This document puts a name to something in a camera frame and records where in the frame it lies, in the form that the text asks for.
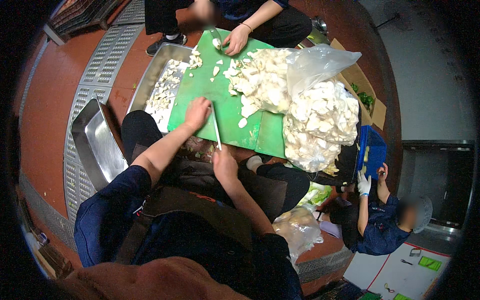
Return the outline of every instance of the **clear plastic bag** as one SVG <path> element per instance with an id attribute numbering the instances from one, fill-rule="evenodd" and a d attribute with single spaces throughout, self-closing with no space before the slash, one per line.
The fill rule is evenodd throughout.
<path id="1" fill-rule="evenodd" d="M 273 228 L 288 243 L 288 250 L 294 269 L 299 269 L 295 262 L 300 255 L 311 248 L 315 243 L 323 243 L 324 239 L 317 220 L 312 212 L 315 207 L 309 204 L 295 206 L 292 210 L 283 213 L 273 222 Z"/>
<path id="2" fill-rule="evenodd" d="M 288 93 L 298 97 L 316 83 L 327 80 L 353 65 L 360 52 L 333 49 L 327 44 L 304 48 L 287 56 Z"/>
<path id="3" fill-rule="evenodd" d="M 335 161 L 341 145 L 311 135 L 299 128 L 298 124 L 289 114 L 283 117 L 285 157 L 293 165 L 307 172 L 325 169 Z"/>
<path id="4" fill-rule="evenodd" d="M 288 113 L 297 130 L 326 141 L 351 146 L 357 137 L 358 102 L 335 78 L 295 98 Z"/>
<path id="5" fill-rule="evenodd" d="M 295 49 L 261 49 L 252 54 L 252 63 L 242 69 L 250 88 L 242 90 L 262 110 L 287 113 L 291 98 L 287 89 L 287 56 Z"/>

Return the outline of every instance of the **worker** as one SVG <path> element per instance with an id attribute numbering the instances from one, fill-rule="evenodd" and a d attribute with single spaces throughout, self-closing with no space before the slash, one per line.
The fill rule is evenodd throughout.
<path id="1" fill-rule="evenodd" d="M 65 290 L 80 299 L 303 297 L 288 244 L 245 190 L 227 145 L 212 161 L 232 206 L 166 185 L 176 152 L 210 112 L 210 101 L 196 98 L 185 122 L 164 137 L 144 111 L 125 117 L 121 135 L 130 166 L 80 205 L 74 237 L 85 268 L 61 282 Z M 308 191 L 308 178 L 299 170 L 264 165 L 259 156 L 246 167 L 256 178 L 287 180 L 290 204 L 277 216 Z M 294 201 L 288 199 L 295 193 Z"/>
<path id="2" fill-rule="evenodd" d="M 276 48 L 294 48 L 312 32 L 309 17 L 288 4 L 288 0 L 145 0 L 145 30 L 163 37 L 150 45 L 146 53 L 154 56 L 164 42 L 184 45 L 187 38 L 180 32 L 176 11 L 191 5 L 195 15 L 212 23 L 215 9 L 227 20 L 232 32 L 225 38 L 227 55 L 239 53 L 248 37 Z"/>
<path id="3" fill-rule="evenodd" d="M 408 195 L 400 200 L 387 188 L 388 166 L 377 169 L 376 193 L 369 197 L 372 177 L 358 172 L 360 205 L 341 198 L 322 208 L 319 221 L 341 225 L 343 243 L 353 253 L 390 254 L 407 240 L 411 232 L 419 233 L 430 222 L 432 202 L 425 196 Z"/>

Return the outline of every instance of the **cabbage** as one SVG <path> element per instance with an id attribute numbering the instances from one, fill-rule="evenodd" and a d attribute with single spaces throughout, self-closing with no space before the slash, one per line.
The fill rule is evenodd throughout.
<path id="1" fill-rule="evenodd" d="M 306 195 L 298 203 L 299 206 L 303 204 L 311 204 L 320 206 L 332 193 L 332 187 L 329 185 L 321 185 L 310 181 L 310 188 Z"/>

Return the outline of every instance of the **knife blade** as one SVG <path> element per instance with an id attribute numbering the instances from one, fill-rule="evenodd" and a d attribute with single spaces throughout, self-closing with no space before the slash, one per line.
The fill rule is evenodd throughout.
<path id="1" fill-rule="evenodd" d="M 217 28 L 212 26 L 210 28 L 207 29 L 208 32 L 210 32 L 210 34 L 212 35 L 212 38 L 213 39 L 218 39 L 220 41 L 220 51 L 223 51 L 223 41 L 222 41 L 222 37 L 220 36 L 220 33 L 218 32 Z"/>
<path id="2" fill-rule="evenodd" d="M 216 141 L 218 142 L 218 149 L 222 151 L 222 143 L 220 142 L 220 133 L 218 132 L 218 125 L 216 123 L 216 116 L 215 116 L 215 108 L 213 102 L 210 103 L 212 108 L 212 118 L 213 118 L 213 126 L 215 127 L 215 134 L 216 134 Z"/>

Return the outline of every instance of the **stainless steel tray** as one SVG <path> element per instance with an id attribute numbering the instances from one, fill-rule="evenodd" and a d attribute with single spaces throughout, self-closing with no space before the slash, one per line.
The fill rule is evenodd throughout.
<path id="1" fill-rule="evenodd" d="M 72 122 L 72 136 L 78 156 L 93 187 L 99 191 L 128 168 L 108 119 L 107 107 L 93 98 Z"/>
<path id="2" fill-rule="evenodd" d="M 168 108 L 164 110 L 155 111 L 153 107 L 147 105 L 147 100 L 149 100 L 152 95 L 155 94 L 155 84 L 159 82 L 159 79 L 163 76 L 163 74 L 168 71 L 168 62 L 170 60 L 178 60 L 181 62 L 177 68 L 177 72 L 175 72 L 173 76 L 179 77 L 179 79 L 182 80 L 183 73 L 180 71 L 185 70 L 188 67 L 188 62 L 190 60 L 189 56 L 191 54 L 191 47 L 163 43 L 145 70 L 135 94 L 133 95 L 133 100 L 130 103 L 127 113 L 134 110 L 144 110 L 152 115 L 158 125 L 158 129 L 160 129 L 160 132 L 167 133 L 168 120 L 170 118 L 170 113 L 172 111 L 180 84 L 177 84 L 175 88 L 168 90 L 174 94 L 175 97 L 171 98 Z"/>

